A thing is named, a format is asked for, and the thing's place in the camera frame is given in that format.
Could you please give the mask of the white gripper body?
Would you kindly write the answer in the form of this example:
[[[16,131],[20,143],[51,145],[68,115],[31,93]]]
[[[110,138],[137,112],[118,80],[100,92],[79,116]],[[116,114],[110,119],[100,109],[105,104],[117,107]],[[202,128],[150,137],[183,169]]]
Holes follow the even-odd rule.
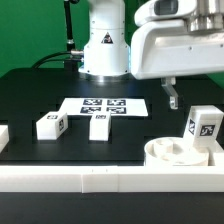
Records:
[[[224,0],[148,0],[134,21],[135,78],[224,71]]]

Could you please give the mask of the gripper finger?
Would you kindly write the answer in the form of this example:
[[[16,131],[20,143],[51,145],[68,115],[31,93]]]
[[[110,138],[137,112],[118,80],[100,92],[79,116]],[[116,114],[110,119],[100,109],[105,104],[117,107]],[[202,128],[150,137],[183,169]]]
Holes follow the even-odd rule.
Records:
[[[173,110],[178,109],[178,94],[174,88],[176,85],[176,78],[175,77],[167,77],[161,79],[161,86],[165,90],[165,92],[169,96],[169,105],[170,108]]]

